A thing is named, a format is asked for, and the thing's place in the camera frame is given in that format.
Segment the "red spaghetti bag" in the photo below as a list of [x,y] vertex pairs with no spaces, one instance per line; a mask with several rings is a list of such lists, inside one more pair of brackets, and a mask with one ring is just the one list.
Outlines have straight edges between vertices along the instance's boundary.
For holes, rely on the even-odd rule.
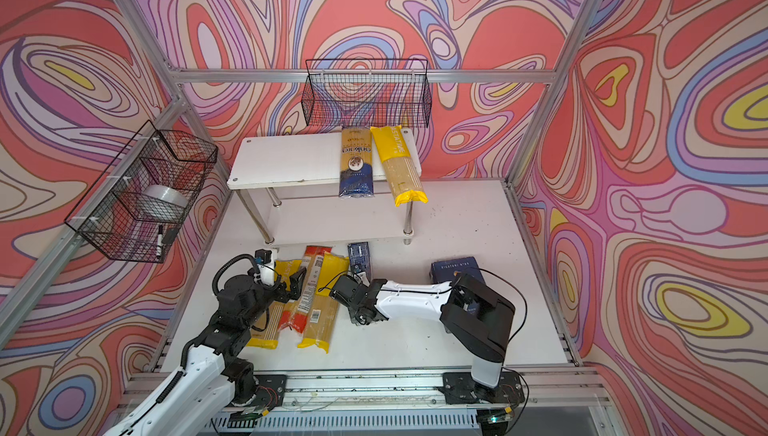
[[309,313],[315,296],[317,282],[325,256],[332,251],[328,246],[307,246],[297,270],[304,269],[305,275],[300,284],[300,294],[296,301],[290,301],[283,307],[278,323],[278,330],[291,329],[303,334],[308,323]]

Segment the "yellow spaghetti bag long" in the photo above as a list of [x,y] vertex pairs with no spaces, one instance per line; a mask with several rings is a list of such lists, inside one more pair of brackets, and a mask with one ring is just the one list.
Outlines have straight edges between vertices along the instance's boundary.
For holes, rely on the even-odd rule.
[[338,278],[347,273],[348,268],[349,260],[346,257],[333,253],[324,255],[307,323],[298,348],[318,347],[325,353],[329,352],[339,310],[339,302],[330,296],[330,291]]

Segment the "blue spaghetti box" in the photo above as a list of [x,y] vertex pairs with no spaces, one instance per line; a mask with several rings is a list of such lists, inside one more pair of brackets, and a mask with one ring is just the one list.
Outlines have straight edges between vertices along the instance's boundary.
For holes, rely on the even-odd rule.
[[347,245],[349,270],[358,282],[369,285],[372,281],[372,269],[369,244],[355,242]]

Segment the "dark blue spaghetti bag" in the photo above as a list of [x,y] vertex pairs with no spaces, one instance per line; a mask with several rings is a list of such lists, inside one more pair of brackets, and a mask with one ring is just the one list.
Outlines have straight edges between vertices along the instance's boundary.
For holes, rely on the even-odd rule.
[[372,135],[368,128],[342,129],[338,192],[340,197],[374,196],[372,149]]

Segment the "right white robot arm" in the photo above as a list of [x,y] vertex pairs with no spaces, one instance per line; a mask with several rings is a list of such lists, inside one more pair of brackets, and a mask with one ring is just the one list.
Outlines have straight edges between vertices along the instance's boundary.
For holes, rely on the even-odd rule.
[[440,322],[473,355],[473,381],[486,388],[498,386],[516,308],[484,282],[461,273],[433,285],[386,279],[365,284],[344,274],[330,287],[330,297],[358,325],[402,318]]

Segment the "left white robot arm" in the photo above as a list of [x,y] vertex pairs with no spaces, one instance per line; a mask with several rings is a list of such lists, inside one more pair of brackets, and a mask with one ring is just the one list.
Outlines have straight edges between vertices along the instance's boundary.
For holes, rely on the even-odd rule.
[[209,324],[183,349],[179,366],[143,402],[106,431],[108,435],[196,435],[226,406],[256,396],[253,364],[240,357],[257,320],[275,302],[301,297],[307,270],[298,269],[267,286],[258,269],[212,281],[218,308]]

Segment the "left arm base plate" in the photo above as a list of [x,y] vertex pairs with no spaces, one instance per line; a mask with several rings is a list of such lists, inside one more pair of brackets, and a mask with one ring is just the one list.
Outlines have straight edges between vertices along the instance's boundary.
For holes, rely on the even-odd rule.
[[245,376],[235,383],[234,406],[274,409],[283,404],[288,377],[284,374]]

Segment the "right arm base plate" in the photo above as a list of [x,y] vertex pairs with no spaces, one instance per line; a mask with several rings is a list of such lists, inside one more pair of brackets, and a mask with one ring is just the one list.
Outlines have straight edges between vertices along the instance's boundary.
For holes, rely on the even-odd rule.
[[436,387],[449,405],[505,404],[517,407],[526,400],[526,390],[515,371],[503,370],[499,383],[490,388],[475,382],[469,372],[445,372]]

